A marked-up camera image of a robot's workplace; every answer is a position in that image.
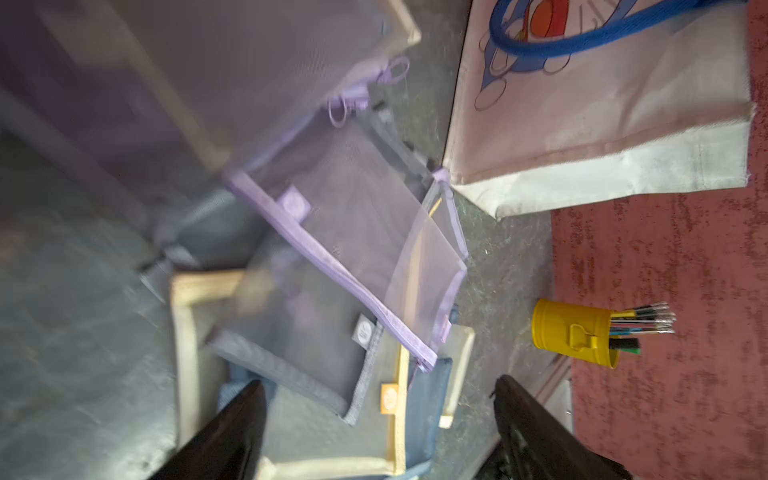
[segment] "blue fabric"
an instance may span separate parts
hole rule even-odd
[[[663,0],[630,16],[625,16],[628,8],[626,8],[627,11],[625,12],[619,12],[619,9],[617,9],[605,22],[605,25],[596,30],[562,40],[529,43],[527,41],[513,40],[506,35],[508,25],[505,24],[504,14],[507,12],[511,0],[498,0],[493,8],[493,13],[491,13],[489,30],[493,43],[509,54],[520,57],[561,57],[611,43],[614,40],[638,33],[689,10],[706,8],[717,3],[732,1],[746,2],[746,0]],[[629,2],[622,2],[622,5],[631,8],[634,3],[635,1],[630,0]],[[518,6],[522,4],[529,5],[530,2],[520,0]]]
[[[432,467],[440,416],[448,393],[453,359],[438,359],[430,373],[416,368],[411,359],[408,378],[412,379],[406,401],[406,472],[397,476],[368,476],[347,480],[410,480]]]
[[[266,403],[269,405],[272,399],[275,398],[275,389],[277,384],[272,380],[265,379],[257,373],[239,366],[235,363],[229,362],[230,381],[223,384],[219,389],[219,400],[217,403],[218,411],[224,410],[224,407],[237,396],[242,389],[248,386],[251,380],[259,380],[264,385],[264,392],[266,393]]]

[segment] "mesh zipper pouch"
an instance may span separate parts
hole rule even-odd
[[[356,122],[318,114],[226,179],[423,369],[435,365],[466,266]]]
[[[396,384],[407,402],[409,355],[387,332],[382,335],[373,386]],[[378,388],[365,397],[353,427],[327,409],[278,387],[270,403],[257,480],[321,480],[361,475],[398,475],[406,468],[406,405],[383,415]]]
[[[0,124],[148,237],[418,34],[388,0],[6,3]]]
[[[382,334],[357,298],[271,232],[248,265],[227,317],[207,338],[218,355],[354,425]],[[358,323],[365,332],[356,337]]]

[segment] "black object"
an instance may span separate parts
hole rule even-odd
[[[496,380],[493,406],[510,467],[509,478],[622,478],[601,457],[587,450],[509,375]]]
[[[265,422],[264,387],[254,380],[149,480],[251,480]]]
[[[608,348],[616,349],[639,349],[640,339],[608,339]]]

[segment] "paintbrush bundle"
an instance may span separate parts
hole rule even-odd
[[[667,302],[652,303],[611,314],[609,348],[629,353],[640,352],[640,342],[633,336],[674,333],[677,316]]]

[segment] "orange label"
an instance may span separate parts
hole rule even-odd
[[[384,415],[394,415],[397,410],[397,396],[399,387],[396,383],[382,384],[381,409]]]

